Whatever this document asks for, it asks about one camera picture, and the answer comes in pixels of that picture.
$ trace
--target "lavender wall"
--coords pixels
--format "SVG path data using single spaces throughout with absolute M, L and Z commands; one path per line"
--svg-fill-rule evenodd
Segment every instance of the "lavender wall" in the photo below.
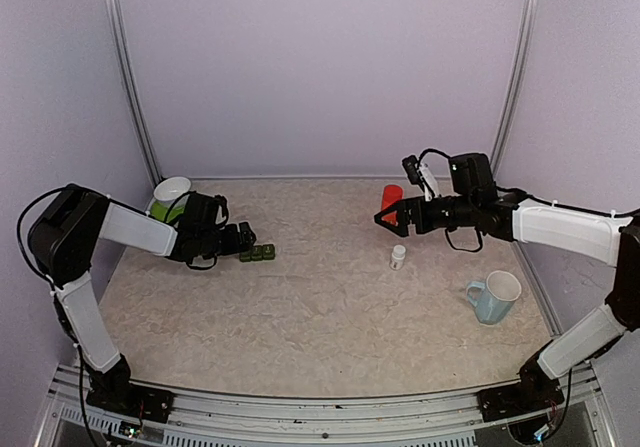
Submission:
M 491 150 L 523 1 L 121 0 L 163 173 L 204 177 Z
M 70 181 L 139 206 L 151 189 L 104 0 L 0 0 L 0 31 L 0 444 L 19 447 L 71 347 L 48 287 L 19 255 L 18 214 Z M 99 295 L 119 254 L 102 245 L 94 257 Z
M 640 206 L 640 0 L 540 0 L 499 180 L 548 199 Z M 600 304 L 613 269 L 528 246 L 564 328 Z M 640 334 L 596 363 L 625 447 L 640 438 Z

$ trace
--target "light blue mug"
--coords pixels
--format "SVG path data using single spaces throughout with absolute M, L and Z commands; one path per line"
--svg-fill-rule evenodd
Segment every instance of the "light blue mug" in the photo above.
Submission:
M 473 291 L 480 292 L 474 296 Z M 478 321 L 495 325 L 505 318 L 511 307 L 522 294 L 522 286 L 515 275 L 495 270 L 484 282 L 469 282 L 467 300 L 473 305 Z

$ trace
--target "marble-patterned tabletop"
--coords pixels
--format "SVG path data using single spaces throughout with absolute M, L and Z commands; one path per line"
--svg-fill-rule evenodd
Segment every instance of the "marble-patterned tabletop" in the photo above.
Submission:
M 287 397 L 426 393 L 514 379 L 549 334 L 512 245 L 456 252 L 443 232 L 377 226 L 385 180 L 200 181 L 248 220 L 275 261 L 210 271 L 127 249 L 101 310 L 137 379 Z M 398 182 L 405 196 L 416 187 Z M 473 230 L 452 234 L 472 247 Z M 395 244 L 404 267 L 389 268 Z M 465 285 L 496 269 L 523 285 L 499 325 L 479 324 Z

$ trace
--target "red cup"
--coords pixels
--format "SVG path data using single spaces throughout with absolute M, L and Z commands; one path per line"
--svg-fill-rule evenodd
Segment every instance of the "red cup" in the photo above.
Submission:
M 387 185 L 384 188 L 384 192 L 382 193 L 382 209 L 380 210 L 384 210 L 387 207 L 390 207 L 391 205 L 395 204 L 398 200 L 402 199 L 403 195 L 404 195 L 404 191 L 402 190 L 402 187 L 400 187 L 399 185 L 394 185 L 394 184 Z M 395 212 L 385 215 L 384 217 L 382 217 L 382 220 L 384 220 L 385 222 L 389 222 L 390 224 L 393 224 L 393 225 L 398 225 Z

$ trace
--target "green cube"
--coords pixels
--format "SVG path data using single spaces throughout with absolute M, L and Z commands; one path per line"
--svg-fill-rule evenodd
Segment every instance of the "green cube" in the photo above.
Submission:
M 273 260 L 276 258 L 276 246 L 273 244 L 266 244 L 262 246 L 262 258 L 264 260 Z
M 240 262 L 251 262 L 251 250 L 240 252 Z
M 253 249 L 251 249 L 251 261 L 259 262 L 262 260 L 262 246 L 254 245 Z

